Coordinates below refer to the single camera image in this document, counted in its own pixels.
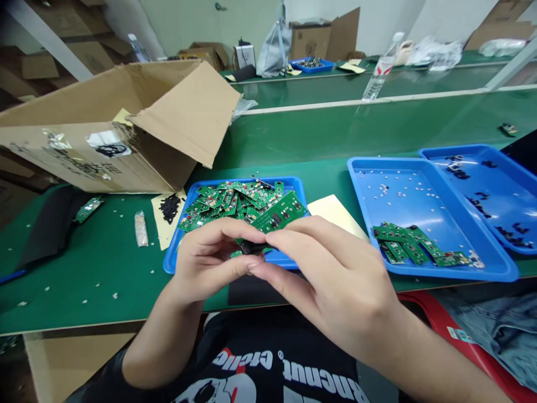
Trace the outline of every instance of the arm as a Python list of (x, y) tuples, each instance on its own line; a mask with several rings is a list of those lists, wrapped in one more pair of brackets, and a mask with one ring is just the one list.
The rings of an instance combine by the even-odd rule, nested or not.
[(128, 384), (155, 389), (181, 374), (194, 347), (204, 300), (263, 262), (254, 255), (229, 260), (238, 248), (235, 238), (265, 242), (264, 233), (231, 218), (210, 222), (183, 238), (176, 273), (123, 359)]
[(320, 217), (266, 236), (308, 281), (263, 263), (269, 282), (342, 350), (422, 402), (509, 402), (483, 372), (404, 308), (380, 253)]

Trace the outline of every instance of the small blue tray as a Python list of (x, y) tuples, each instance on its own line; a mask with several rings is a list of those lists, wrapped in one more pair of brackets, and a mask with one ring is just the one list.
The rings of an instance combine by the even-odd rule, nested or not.
[(309, 62), (309, 58), (303, 58), (303, 59), (297, 59), (297, 60), (291, 60), (289, 63), (293, 66), (295, 70), (302, 70), (304, 73), (320, 73), (321, 71), (330, 71), (334, 68), (336, 65), (334, 62), (329, 62), (328, 60), (320, 59), (320, 61), (324, 64), (319, 67), (304, 67), (300, 64), (297, 64), (298, 62), (301, 62), (302, 60), (305, 60)]
[[(534, 174), (486, 144), (424, 148), (419, 153), (423, 158), (434, 162), (464, 198), (480, 199), (476, 192), (489, 195), (488, 199), (479, 201), (492, 217), (485, 218), (477, 213), (504, 247), (523, 255), (537, 255), (537, 177)], [(446, 157), (455, 155), (463, 156), (462, 161), (458, 162), (470, 178), (458, 179), (448, 171), (451, 160)], [(489, 168), (481, 164), (483, 161), (492, 161), (497, 167)], [(520, 223), (520, 227), (528, 228), (529, 231), (525, 234), (518, 233), (512, 226), (514, 223)], [(496, 227), (514, 233), (516, 238), (522, 237), (524, 242), (533, 242), (531, 245), (534, 248), (513, 245)]]
[[(262, 177), (259, 178), (263, 182), (267, 182), (268, 184), (274, 184), (275, 181), (282, 181), (284, 183), (284, 190), (285, 194), (289, 190), (294, 190), (296, 192), (296, 195), (298, 196), (298, 199), (307, 206), (306, 203), (306, 196), (304, 194), (304, 185), (302, 181), (297, 178), (296, 176), (282, 176), (282, 177)], [(186, 197), (186, 201), (183, 207), (183, 211), (181, 212), (181, 216), (179, 217), (179, 221), (183, 218), (183, 216), (186, 215), (185, 209), (191, 205), (194, 200), (197, 199), (197, 193), (196, 189), (200, 186), (218, 186), (222, 182), (231, 181), (231, 182), (252, 182), (253, 178), (245, 178), (245, 179), (221, 179), (221, 180), (208, 180), (208, 181), (199, 181), (196, 183), (193, 183), (192, 186), (190, 186), (189, 194)], [(177, 262), (177, 248), (179, 247), (179, 242), (181, 242), (181, 239), (185, 235), (185, 232), (179, 228), (175, 229), (175, 232), (173, 233), (172, 241), (169, 244), (169, 248), (166, 250), (166, 256), (164, 257), (164, 271), (169, 274), (175, 273), (175, 266)], [(283, 254), (280, 251), (272, 250), (270, 252), (267, 252), (265, 254), (265, 260), (270, 263), (277, 264), (278, 266), (283, 267), (286, 270), (296, 270), (298, 269), (298, 266), (296, 265), (295, 261), (290, 259), (287, 255)]]
[[(483, 269), (441, 268), (432, 262), (416, 265), (408, 259), (404, 264), (393, 265), (384, 257), (389, 271), (496, 282), (513, 282), (519, 277), (516, 264), (496, 242), (478, 213), (468, 208), (432, 162), (421, 158), (351, 158), (347, 166), (369, 238), (377, 249), (380, 247), (373, 226), (383, 221), (401, 227), (415, 224), (443, 251), (462, 251), (469, 257), (469, 251), (473, 250), (485, 264)], [(380, 189), (382, 185), (389, 187), (386, 194)]]

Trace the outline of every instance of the label on box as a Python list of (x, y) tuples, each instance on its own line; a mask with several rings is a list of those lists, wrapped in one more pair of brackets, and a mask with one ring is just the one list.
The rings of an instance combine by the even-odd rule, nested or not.
[(112, 130), (92, 133), (86, 141), (95, 151), (102, 154), (105, 158), (118, 158), (132, 154), (132, 150)]

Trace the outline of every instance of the plastic bag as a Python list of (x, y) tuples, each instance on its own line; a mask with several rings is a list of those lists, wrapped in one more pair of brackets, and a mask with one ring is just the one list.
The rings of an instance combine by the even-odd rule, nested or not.
[(143, 211), (138, 211), (134, 215), (134, 232), (138, 247), (148, 246), (147, 227), (145, 226), (145, 215)]
[(277, 18), (257, 59), (256, 73), (261, 77), (276, 77), (287, 67), (291, 49), (291, 30), (285, 22), (285, 6), (278, 5)]
[(463, 43), (455, 41), (444, 44), (432, 36), (423, 38), (414, 46), (406, 65), (430, 64), (431, 71), (446, 71), (455, 67), (463, 57)]
[(230, 126), (231, 126), (231, 123), (236, 121), (239, 118), (239, 116), (241, 116), (248, 109), (251, 109), (254, 106), (259, 105), (256, 101), (245, 100), (243, 97), (244, 97), (244, 94), (241, 94), (241, 97), (239, 98), (239, 101), (237, 102), (235, 110), (233, 111), (233, 116), (231, 117), (231, 121), (229, 122)]
[(523, 50), (526, 41), (521, 39), (494, 39), (485, 42), (478, 52), (486, 57), (514, 56)]

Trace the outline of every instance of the green workbench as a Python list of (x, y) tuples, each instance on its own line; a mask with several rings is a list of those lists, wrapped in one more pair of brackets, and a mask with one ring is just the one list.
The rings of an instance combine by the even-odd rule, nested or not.
[[(537, 126), (536, 101), (537, 91), (526, 90), (244, 116), (231, 126), (214, 169), (198, 166), (187, 188), (197, 180), (249, 177), (257, 171), (262, 177), (294, 175), (304, 182), (308, 201), (335, 194), (363, 227), (347, 172), (348, 157), (415, 157), (421, 147), (461, 143), (502, 147), (509, 139), (497, 126), (509, 121), (520, 135), (532, 131)], [(162, 269), (165, 251), (158, 246), (152, 197), (107, 196), (106, 203), (75, 229), (61, 256), (2, 286), (0, 334), (147, 318), (170, 279)], [(0, 233), (0, 275), (14, 270), (31, 231), (28, 225), (43, 200), (36, 199)], [(154, 242), (146, 248), (137, 248), (134, 237), (134, 214), (139, 210), (145, 211), (149, 242)], [(512, 257), (521, 276), (537, 275), (537, 259)], [(391, 277), (399, 292), (464, 283)], [(210, 298), (205, 310), (238, 308), (228, 305), (227, 293), (224, 288)], [(17, 306), (21, 301), (28, 304)]]

